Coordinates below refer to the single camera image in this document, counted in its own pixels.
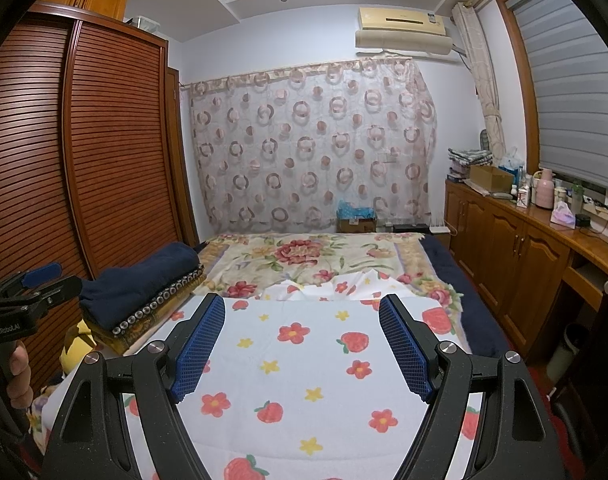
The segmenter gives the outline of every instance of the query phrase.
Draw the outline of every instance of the human hand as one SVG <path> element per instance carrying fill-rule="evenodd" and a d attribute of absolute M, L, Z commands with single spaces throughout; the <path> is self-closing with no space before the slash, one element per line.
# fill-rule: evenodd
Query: human hand
<path fill-rule="evenodd" d="M 28 365 L 26 347 L 21 341 L 8 360 L 11 373 L 15 376 L 8 383 L 6 392 L 11 399 L 11 406 L 18 410 L 28 408 L 33 402 L 33 389 L 31 388 L 31 367 Z"/>

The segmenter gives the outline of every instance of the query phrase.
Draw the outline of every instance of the desk surface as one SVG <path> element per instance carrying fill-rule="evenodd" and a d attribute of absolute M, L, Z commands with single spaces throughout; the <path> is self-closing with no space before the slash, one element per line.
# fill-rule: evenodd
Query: desk surface
<path fill-rule="evenodd" d="M 463 187 L 467 191 L 478 195 L 476 191 L 466 186 L 466 184 L 454 184 L 454 186 Z M 558 239 L 561 243 L 581 254 L 608 274 L 608 238 L 605 236 L 592 232 L 588 234 L 587 228 L 570 229 L 558 224 L 552 224 L 550 222 L 551 210 L 541 209 L 534 204 L 531 204 L 528 208 L 522 208 L 517 207 L 514 202 L 509 200 L 498 200 L 490 197 L 487 197 L 487 200 L 494 206 L 513 213 L 529 224 Z"/>

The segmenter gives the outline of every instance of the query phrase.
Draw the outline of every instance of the metal screw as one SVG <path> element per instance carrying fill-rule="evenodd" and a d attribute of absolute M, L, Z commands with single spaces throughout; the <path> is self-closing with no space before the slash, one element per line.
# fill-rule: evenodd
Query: metal screw
<path fill-rule="evenodd" d="M 84 363 L 86 363 L 87 365 L 95 364 L 99 360 L 100 360 L 100 354 L 98 354 L 97 352 L 91 352 L 84 356 Z"/>
<path fill-rule="evenodd" d="M 506 359 L 511 363 L 519 363 L 521 356 L 514 350 L 508 350 L 506 352 Z"/>
<path fill-rule="evenodd" d="M 442 341 L 439 343 L 439 349 L 444 354 L 454 354 L 457 351 L 457 345 L 452 341 Z"/>
<path fill-rule="evenodd" d="M 151 354 L 159 354 L 164 349 L 163 341 L 153 341 L 152 343 L 148 343 L 146 350 L 148 350 Z"/>

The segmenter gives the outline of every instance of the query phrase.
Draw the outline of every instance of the sheer curtain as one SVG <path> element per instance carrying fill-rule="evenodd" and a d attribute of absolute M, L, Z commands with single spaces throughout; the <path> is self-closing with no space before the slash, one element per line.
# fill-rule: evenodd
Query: sheer curtain
<path fill-rule="evenodd" d="M 191 84 L 194 152 L 216 232 L 328 230 L 339 200 L 430 222 L 437 119 L 409 57 Z"/>
<path fill-rule="evenodd" d="M 466 7 L 462 3 L 453 7 L 453 19 L 464 42 L 464 47 L 466 47 L 472 77 L 482 103 L 492 158 L 497 163 L 506 154 L 506 142 L 501 127 L 500 101 L 495 72 L 492 69 L 492 62 L 490 62 L 484 30 L 474 9 Z"/>

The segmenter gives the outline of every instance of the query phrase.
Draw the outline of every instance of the wooden wardrobe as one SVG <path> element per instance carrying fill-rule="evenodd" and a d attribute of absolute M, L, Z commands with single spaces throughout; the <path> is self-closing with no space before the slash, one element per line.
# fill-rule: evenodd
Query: wooden wardrobe
<path fill-rule="evenodd" d="M 176 121 L 171 132 L 166 125 L 166 51 L 165 40 L 129 25 L 41 2 L 8 36 L 0 48 L 0 278 L 57 261 L 92 279 L 169 242 L 195 242 L 185 181 L 173 177 L 183 148 Z M 64 334 L 79 319 L 71 301 L 25 340 L 33 386 L 58 369 Z"/>

